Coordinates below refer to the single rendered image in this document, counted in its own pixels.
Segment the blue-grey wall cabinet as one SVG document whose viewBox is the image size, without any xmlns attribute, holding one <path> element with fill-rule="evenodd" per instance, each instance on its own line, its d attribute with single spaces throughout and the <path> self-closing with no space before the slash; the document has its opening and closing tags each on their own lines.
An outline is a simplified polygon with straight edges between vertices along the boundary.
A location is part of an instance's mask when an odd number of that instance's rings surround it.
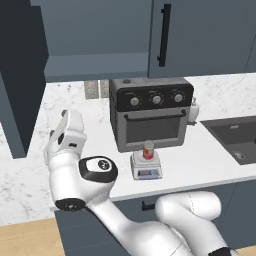
<svg viewBox="0 0 256 256">
<path fill-rule="evenodd" d="M 31 0 L 41 8 L 49 82 L 147 74 L 152 0 Z"/>
</svg>

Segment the closed blue-grey cabinet door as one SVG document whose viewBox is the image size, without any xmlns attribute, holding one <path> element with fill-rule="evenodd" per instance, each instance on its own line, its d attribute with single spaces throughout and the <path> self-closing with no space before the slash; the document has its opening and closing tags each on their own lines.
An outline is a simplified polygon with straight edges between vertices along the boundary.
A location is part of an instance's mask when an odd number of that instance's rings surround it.
<svg viewBox="0 0 256 256">
<path fill-rule="evenodd" d="M 161 9 L 171 4 L 166 64 L 159 66 Z M 256 0 L 153 0 L 150 78 L 246 71 L 256 36 Z"/>
</svg>

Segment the open dark blue cabinet door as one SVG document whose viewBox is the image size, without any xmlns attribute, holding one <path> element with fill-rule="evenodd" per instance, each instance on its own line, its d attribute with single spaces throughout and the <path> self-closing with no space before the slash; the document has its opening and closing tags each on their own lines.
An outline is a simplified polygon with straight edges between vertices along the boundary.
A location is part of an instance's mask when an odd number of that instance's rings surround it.
<svg viewBox="0 0 256 256">
<path fill-rule="evenodd" d="M 13 158 L 27 156 L 46 87 L 41 8 L 0 0 L 0 124 Z"/>
</svg>

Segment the red and yellow food can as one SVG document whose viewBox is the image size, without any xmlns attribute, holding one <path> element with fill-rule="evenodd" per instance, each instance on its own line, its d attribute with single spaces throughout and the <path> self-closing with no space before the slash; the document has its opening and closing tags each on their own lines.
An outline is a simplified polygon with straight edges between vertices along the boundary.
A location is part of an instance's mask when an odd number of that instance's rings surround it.
<svg viewBox="0 0 256 256">
<path fill-rule="evenodd" d="M 144 142 L 143 157 L 151 160 L 154 157 L 154 143 L 150 140 Z"/>
</svg>

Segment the white soap dispenser bottle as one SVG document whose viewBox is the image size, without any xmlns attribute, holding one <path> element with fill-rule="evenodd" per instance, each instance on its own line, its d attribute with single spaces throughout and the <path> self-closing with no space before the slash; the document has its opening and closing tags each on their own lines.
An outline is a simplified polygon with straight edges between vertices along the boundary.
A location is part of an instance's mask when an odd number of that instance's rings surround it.
<svg viewBox="0 0 256 256">
<path fill-rule="evenodd" d="M 190 124 L 195 124 L 198 115 L 199 115 L 199 105 L 196 102 L 196 98 L 193 97 L 191 107 L 190 107 L 188 122 Z"/>
</svg>

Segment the dark grey sink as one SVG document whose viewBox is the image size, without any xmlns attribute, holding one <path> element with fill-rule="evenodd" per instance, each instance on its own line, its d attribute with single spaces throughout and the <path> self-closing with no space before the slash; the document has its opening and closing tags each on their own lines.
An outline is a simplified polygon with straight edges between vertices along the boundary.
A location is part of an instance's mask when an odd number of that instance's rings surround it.
<svg viewBox="0 0 256 256">
<path fill-rule="evenodd" d="M 256 116 L 202 121 L 239 165 L 256 164 Z"/>
</svg>

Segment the blue-grey base cabinet run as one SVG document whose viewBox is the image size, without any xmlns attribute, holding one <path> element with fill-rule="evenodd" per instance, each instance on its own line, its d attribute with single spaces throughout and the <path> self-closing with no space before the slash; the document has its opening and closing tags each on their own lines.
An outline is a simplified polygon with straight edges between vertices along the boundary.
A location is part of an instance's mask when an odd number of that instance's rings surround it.
<svg viewBox="0 0 256 256">
<path fill-rule="evenodd" d="M 221 215 L 213 221 L 226 243 L 234 249 L 256 245 L 256 180 L 201 188 L 214 192 L 221 201 Z M 142 203 L 152 205 L 159 195 L 115 202 L 131 220 L 156 219 L 153 209 L 143 211 Z M 87 209 L 55 211 L 65 256 L 130 256 Z"/>
</svg>

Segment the dark grey toaster oven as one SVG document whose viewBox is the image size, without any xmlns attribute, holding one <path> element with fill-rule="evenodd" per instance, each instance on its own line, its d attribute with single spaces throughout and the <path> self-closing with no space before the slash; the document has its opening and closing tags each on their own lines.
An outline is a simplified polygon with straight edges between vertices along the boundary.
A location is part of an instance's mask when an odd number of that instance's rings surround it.
<svg viewBox="0 0 256 256">
<path fill-rule="evenodd" d="M 126 143 L 125 114 L 131 118 L 150 117 L 162 114 L 187 111 L 187 123 L 192 102 L 194 87 L 184 78 L 124 78 L 109 81 L 110 122 L 119 152 L 131 152 L 143 149 L 143 144 Z M 175 102 L 176 94 L 182 94 L 183 100 Z M 161 102 L 154 104 L 152 99 L 159 95 Z M 139 99 L 137 106 L 132 106 L 130 100 Z"/>
</svg>

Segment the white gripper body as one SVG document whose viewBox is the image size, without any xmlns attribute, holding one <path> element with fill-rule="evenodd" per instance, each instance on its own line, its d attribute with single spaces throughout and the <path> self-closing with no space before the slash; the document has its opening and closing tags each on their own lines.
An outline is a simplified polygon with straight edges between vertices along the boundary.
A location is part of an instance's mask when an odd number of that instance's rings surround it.
<svg viewBox="0 0 256 256">
<path fill-rule="evenodd" d="M 82 115 L 77 110 L 66 110 L 65 116 L 54 129 L 54 134 L 49 137 L 43 150 L 44 160 L 49 161 L 62 151 L 71 151 L 81 155 L 84 144 Z"/>
</svg>

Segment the toaster oven glass door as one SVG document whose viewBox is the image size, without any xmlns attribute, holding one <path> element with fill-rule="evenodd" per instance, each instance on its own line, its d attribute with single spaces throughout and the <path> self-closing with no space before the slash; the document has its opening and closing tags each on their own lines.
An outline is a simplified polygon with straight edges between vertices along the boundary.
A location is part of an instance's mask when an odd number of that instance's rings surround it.
<svg viewBox="0 0 256 256">
<path fill-rule="evenodd" d="M 180 114 L 181 111 L 174 114 L 167 113 L 155 116 L 176 115 Z M 126 143 L 140 145 L 150 140 L 158 148 L 180 146 L 184 143 L 186 128 L 187 115 L 182 118 L 140 122 L 129 122 L 126 120 Z"/>
</svg>

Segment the white digital scale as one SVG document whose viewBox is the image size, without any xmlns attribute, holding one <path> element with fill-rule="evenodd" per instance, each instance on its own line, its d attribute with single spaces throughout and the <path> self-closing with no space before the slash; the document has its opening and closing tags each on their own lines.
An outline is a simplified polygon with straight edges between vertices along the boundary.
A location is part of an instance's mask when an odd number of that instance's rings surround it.
<svg viewBox="0 0 256 256">
<path fill-rule="evenodd" d="M 136 151 L 130 157 L 132 175 L 135 180 L 153 180 L 162 178 L 160 158 L 157 153 L 149 160 L 143 157 L 143 151 Z"/>
</svg>

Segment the grey wall outlet plate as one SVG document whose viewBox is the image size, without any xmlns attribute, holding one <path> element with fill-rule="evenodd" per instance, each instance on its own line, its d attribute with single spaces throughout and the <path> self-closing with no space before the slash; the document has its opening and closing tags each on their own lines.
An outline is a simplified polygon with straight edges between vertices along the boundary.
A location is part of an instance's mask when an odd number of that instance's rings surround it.
<svg viewBox="0 0 256 256">
<path fill-rule="evenodd" d="M 86 99 L 98 99 L 99 98 L 99 89 L 98 81 L 91 80 L 84 82 L 85 98 Z"/>
<path fill-rule="evenodd" d="M 100 94 L 102 98 L 109 97 L 109 81 L 108 80 L 100 81 Z"/>
</svg>

